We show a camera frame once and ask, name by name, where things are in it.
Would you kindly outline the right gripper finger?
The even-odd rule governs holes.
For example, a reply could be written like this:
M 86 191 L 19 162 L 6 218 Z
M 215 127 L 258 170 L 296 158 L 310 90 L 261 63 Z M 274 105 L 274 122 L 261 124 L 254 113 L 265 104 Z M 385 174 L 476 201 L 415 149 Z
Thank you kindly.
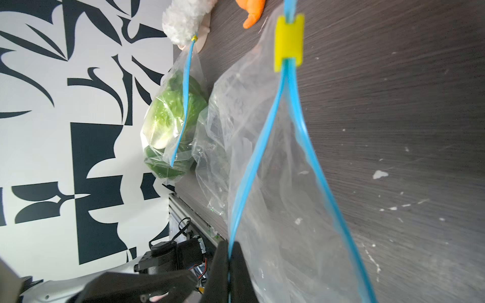
M 234 243 L 229 253 L 227 241 L 218 243 L 201 302 L 258 302 L 241 245 Z

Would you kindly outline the clear zipper bag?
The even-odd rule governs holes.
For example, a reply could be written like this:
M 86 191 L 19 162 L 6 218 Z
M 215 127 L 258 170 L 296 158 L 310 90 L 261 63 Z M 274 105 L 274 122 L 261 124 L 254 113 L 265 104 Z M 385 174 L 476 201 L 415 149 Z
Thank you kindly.
M 193 156 L 210 209 L 241 245 L 258 302 L 376 302 L 299 98 L 303 14 L 285 1 L 215 82 Z
M 200 112 L 209 94 L 194 36 L 165 75 L 141 128 L 144 163 L 155 177 L 173 185 L 192 167 L 192 147 Z

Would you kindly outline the chinese cabbage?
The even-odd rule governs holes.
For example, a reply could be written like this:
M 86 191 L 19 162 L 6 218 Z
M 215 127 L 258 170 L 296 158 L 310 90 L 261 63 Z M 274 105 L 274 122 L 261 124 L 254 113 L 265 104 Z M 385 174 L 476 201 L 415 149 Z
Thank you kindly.
M 180 180 L 194 163 L 191 149 L 198 116 L 208 106 L 207 90 L 190 77 L 187 114 L 183 101 L 183 76 L 176 73 L 164 82 L 141 130 L 144 162 L 166 183 Z

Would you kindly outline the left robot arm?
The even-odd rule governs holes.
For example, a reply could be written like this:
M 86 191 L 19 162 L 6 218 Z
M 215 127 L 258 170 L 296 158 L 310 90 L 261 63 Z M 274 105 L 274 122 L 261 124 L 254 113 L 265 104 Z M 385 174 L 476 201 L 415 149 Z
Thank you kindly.
M 1 302 L 184 302 L 195 290 L 192 272 L 140 273 L 141 260 L 74 279 L 37 282 L 19 277 L 1 261 Z

